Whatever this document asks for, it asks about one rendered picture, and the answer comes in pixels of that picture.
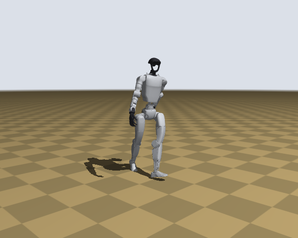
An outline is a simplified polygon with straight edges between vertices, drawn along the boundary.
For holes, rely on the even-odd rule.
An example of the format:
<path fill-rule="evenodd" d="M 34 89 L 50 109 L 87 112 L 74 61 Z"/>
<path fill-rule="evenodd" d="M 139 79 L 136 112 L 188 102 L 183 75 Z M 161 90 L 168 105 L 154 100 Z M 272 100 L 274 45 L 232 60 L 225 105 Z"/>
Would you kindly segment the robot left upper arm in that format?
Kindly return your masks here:
<path fill-rule="evenodd" d="M 162 91 L 164 90 L 164 87 L 165 87 L 166 84 L 167 84 L 167 80 L 164 77 L 162 77 L 162 87 L 161 87 L 161 92 L 160 92 L 159 99 L 161 99 L 163 97 Z"/>

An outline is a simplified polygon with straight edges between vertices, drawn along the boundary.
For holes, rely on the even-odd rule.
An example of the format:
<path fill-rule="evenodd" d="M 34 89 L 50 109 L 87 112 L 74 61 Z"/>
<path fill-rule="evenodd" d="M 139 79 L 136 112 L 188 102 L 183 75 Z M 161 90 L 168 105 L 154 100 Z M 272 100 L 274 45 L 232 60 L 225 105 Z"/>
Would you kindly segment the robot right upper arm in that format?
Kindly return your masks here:
<path fill-rule="evenodd" d="M 141 88 L 142 88 L 142 85 L 143 85 L 143 82 L 145 82 L 146 80 L 146 76 L 145 75 L 141 75 L 137 78 L 137 82 L 136 82 L 136 87 L 135 87 L 135 92 L 134 92 L 134 97 L 137 97 L 139 98 L 140 95 L 141 95 Z"/>

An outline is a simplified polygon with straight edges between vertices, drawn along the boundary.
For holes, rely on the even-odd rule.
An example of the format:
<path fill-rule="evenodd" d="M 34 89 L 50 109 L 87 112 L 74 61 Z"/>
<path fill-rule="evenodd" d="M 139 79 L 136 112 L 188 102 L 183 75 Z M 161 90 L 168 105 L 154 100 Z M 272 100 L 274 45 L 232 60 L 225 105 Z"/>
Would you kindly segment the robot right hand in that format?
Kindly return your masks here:
<path fill-rule="evenodd" d="M 129 112 L 129 114 L 130 114 L 129 120 L 130 120 L 130 125 L 131 126 L 136 126 L 137 125 L 134 121 L 134 118 L 135 118 L 135 120 L 137 120 L 134 113 L 135 113 L 135 108 L 132 108 L 132 111 Z"/>

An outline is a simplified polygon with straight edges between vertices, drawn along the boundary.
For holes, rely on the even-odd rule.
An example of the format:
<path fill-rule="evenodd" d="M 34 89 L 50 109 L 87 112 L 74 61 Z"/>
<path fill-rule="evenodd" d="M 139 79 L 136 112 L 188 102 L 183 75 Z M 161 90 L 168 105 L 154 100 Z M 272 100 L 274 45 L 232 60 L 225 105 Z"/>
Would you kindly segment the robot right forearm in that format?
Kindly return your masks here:
<path fill-rule="evenodd" d="M 138 98 L 134 97 L 134 92 L 133 92 L 132 101 L 131 101 L 131 104 L 130 104 L 129 111 L 132 111 L 132 108 L 136 109 L 137 101 L 138 101 Z"/>

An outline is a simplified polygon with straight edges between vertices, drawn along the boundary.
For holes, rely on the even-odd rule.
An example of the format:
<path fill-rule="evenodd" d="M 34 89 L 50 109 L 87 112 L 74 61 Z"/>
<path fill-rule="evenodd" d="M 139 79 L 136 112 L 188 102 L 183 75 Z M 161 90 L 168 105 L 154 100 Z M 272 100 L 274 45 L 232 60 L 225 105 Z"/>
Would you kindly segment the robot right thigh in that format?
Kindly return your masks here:
<path fill-rule="evenodd" d="M 140 113 L 135 115 L 136 119 L 136 126 L 135 126 L 135 146 L 141 145 L 141 140 L 143 137 L 144 129 L 145 129 L 145 114 Z"/>

